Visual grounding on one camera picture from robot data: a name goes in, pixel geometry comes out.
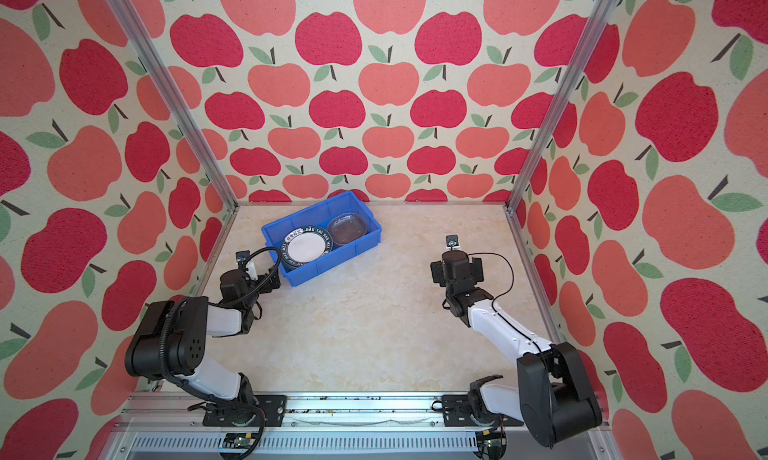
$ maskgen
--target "wall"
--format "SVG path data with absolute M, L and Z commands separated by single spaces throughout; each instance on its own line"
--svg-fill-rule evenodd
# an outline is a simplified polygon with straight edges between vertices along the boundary
M 151 35 L 241 201 L 505 200 L 594 3 L 165 1 Z
M 768 455 L 766 1 L 623 0 L 518 207 L 627 459 Z
M 224 212 L 103 0 L 0 4 L 0 458 L 91 460 L 144 302 L 191 291 Z

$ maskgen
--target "blue crate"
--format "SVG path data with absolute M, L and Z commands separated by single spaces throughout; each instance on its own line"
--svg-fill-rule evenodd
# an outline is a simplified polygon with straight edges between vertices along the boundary
M 347 212 L 354 212 L 366 219 L 368 222 L 368 233 L 356 241 L 342 247 L 336 247 L 331 253 L 325 254 L 319 259 L 292 271 L 286 271 L 285 266 L 281 262 L 280 273 L 283 273 L 283 277 L 292 286 L 300 285 L 323 272 L 331 270 L 336 265 L 374 248 L 382 241 L 382 226 L 373 217 L 373 213 L 371 213 L 368 206 L 361 202 L 354 193 L 347 191 L 326 199 L 319 204 L 304 208 L 288 217 L 264 225 L 261 228 L 261 232 L 266 239 L 266 245 L 269 247 L 280 247 L 283 244 L 283 238 L 293 230 L 305 225 L 328 228 L 331 220 Z M 277 260 L 276 252 L 270 251 L 270 255 L 273 261 Z

